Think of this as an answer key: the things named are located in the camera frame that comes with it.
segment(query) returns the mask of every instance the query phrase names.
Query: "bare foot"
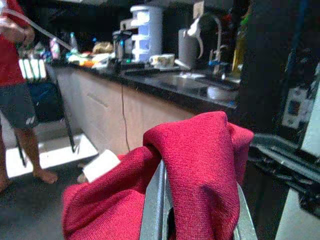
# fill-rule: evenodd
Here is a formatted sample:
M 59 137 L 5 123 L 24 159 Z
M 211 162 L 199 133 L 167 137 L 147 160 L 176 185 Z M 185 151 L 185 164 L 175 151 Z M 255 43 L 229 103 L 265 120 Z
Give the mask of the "bare foot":
M 9 185 L 12 184 L 12 181 L 9 179 L 0 180 L 0 193 L 5 190 Z
M 51 171 L 47 170 L 34 170 L 33 176 L 36 178 L 40 178 L 42 181 L 44 181 L 47 184 L 54 184 L 58 180 L 57 174 Z

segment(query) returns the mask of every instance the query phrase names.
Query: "person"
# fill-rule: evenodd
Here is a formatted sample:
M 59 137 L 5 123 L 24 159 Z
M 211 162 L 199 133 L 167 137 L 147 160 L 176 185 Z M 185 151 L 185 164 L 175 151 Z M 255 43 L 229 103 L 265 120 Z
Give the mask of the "person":
M 2 0 L 8 9 L 23 14 L 17 0 Z M 35 37 L 31 26 L 18 17 L 0 16 L 0 111 L 8 120 L 21 147 L 33 165 L 33 176 L 53 184 L 58 177 L 40 166 L 37 137 L 33 128 L 38 124 L 28 86 L 19 68 L 19 56 L 15 44 L 30 44 Z M 6 170 L 6 149 L 0 125 L 0 192 L 10 180 Z

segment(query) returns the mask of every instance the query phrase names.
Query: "electrical outlet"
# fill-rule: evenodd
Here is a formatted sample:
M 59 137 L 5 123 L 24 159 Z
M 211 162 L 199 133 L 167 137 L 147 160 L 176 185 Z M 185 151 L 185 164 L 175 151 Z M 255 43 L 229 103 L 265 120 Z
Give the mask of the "electrical outlet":
M 193 19 L 201 17 L 205 13 L 205 1 L 199 1 L 193 5 Z

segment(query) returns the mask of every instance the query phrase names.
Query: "leg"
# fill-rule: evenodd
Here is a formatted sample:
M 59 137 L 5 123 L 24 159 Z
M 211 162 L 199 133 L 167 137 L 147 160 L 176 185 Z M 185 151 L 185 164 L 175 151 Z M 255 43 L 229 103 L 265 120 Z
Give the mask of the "leg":
M 43 170 L 40 166 L 38 141 L 33 129 L 15 128 L 14 131 L 19 139 L 21 147 L 24 149 L 25 153 L 28 155 L 32 162 L 33 175 L 42 179 L 48 184 L 55 183 L 58 179 L 57 175 L 53 172 Z
M 6 148 L 2 139 L 2 127 L 0 125 L 0 193 L 5 190 L 11 181 L 9 181 L 6 169 Z

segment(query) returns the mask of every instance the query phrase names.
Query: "red towel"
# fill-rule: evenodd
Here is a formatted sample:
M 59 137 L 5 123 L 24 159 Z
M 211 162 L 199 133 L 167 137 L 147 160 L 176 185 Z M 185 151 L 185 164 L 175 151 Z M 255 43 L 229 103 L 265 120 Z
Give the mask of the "red towel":
M 239 218 L 242 182 L 253 133 L 224 112 L 164 123 L 143 146 L 92 183 L 63 194 L 67 240 L 138 240 L 146 188 L 161 158 L 172 191 L 177 240 L 229 240 Z

